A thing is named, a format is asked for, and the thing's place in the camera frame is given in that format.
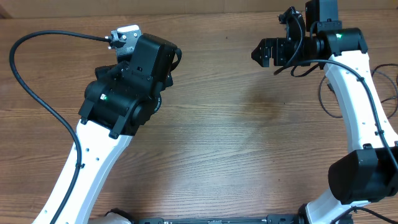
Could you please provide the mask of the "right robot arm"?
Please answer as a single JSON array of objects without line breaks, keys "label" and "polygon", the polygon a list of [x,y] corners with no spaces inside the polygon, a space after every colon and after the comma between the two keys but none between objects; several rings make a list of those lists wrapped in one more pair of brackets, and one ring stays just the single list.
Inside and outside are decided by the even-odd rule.
[{"label": "right robot arm", "polygon": [[397,194],[397,133],[373,82],[368,46],[358,28],[344,28],[336,1],[309,1],[305,12],[278,16],[284,38],[262,39],[251,57],[278,72],[297,67],[324,71],[346,126],[348,153],[328,170],[328,189],[294,215],[267,223],[351,223],[352,213]]}]

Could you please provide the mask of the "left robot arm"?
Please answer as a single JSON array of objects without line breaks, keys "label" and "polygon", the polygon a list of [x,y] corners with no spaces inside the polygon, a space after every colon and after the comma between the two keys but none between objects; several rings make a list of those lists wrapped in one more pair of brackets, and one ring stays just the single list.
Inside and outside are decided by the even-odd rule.
[{"label": "left robot arm", "polygon": [[96,80],[87,86],[78,112],[81,162],[75,186],[63,203],[67,178],[78,164],[72,148],[35,223],[87,223],[112,166],[159,109],[161,91],[172,86],[170,73],[182,56],[175,44],[138,31],[113,31],[109,41],[118,62],[95,70]]}]

